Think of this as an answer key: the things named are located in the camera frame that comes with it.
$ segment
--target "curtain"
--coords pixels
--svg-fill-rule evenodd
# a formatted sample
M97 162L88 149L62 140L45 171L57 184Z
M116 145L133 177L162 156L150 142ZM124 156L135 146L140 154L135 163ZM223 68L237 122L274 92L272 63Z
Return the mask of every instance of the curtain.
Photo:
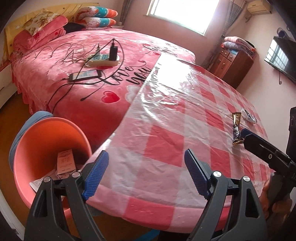
M124 24L124 21L126 19L126 16L128 15L129 9L131 8L131 3L133 0L124 0L120 15L120 22L122 22L122 25Z
M217 43L214 45L214 47L211 49L210 53L202 63L202 67L204 67L205 69L209 67L209 64L215 57L219 46L224 41L224 35L227 33L227 30L231 27L231 25L233 25L233 23L237 20L239 15L242 13L244 7L246 7L245 0L230 0L222 36L219 38Z

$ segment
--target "blue cushion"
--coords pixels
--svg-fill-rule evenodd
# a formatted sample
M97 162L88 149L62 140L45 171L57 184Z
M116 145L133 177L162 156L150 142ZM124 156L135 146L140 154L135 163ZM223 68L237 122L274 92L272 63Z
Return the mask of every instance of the blue cushion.
M26 123L22 126L21 130L19 131L19 133L17 134L17 136L15 137L15 140L13 141L10 151L9 151L9 165L11 170L13 171L13 161L15 158L15 151L17 149L17 145L21 139L21 137L23 136L23 134L26 132L26 130L28 130L33 124L37 123L40 120L46 119L46 118L50 118L53 117L53 114L51 114L50 112L47 111L38 111L36 112L34 115L32 115L27 121Z

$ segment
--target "wooden dresser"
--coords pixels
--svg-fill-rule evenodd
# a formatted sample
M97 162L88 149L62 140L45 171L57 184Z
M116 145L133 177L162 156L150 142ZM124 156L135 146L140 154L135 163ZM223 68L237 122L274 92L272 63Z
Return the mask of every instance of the wooden dresser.
M244 51L221 48L210 72L236 89L253 63L254 61Z

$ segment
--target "smartphone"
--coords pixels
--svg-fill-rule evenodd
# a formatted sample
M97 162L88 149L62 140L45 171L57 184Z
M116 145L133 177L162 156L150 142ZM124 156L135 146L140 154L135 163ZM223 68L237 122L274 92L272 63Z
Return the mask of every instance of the smartphone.
M99 69L96 70L88 70L78 73L73 73L69 75L69 82L77 82L82 80L89 80L100 78L102 76L102 71Z

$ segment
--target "yellow headboard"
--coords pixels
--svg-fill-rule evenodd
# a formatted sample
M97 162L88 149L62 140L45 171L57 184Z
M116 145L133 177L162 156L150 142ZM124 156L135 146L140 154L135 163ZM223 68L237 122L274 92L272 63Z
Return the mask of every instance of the yellow headboard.
M35 17L37 14L43 12L44 10L49 10L54 13L58 13L64 15L70 21L71 18L74 16L76 11L79 8L87 7L87 6L98 6L98 3L73 3L73 4L63 4L58 6L51 6L47 8L43 8L34 12L31 12L27 15L24 15L12 22L10 22L5 27L5 35L6 39L4 40L4 54L3 60L7 60L9 55L11 54L13 48L13 39L14 37L23 30L22 26L25 22L27 22L30 18Z

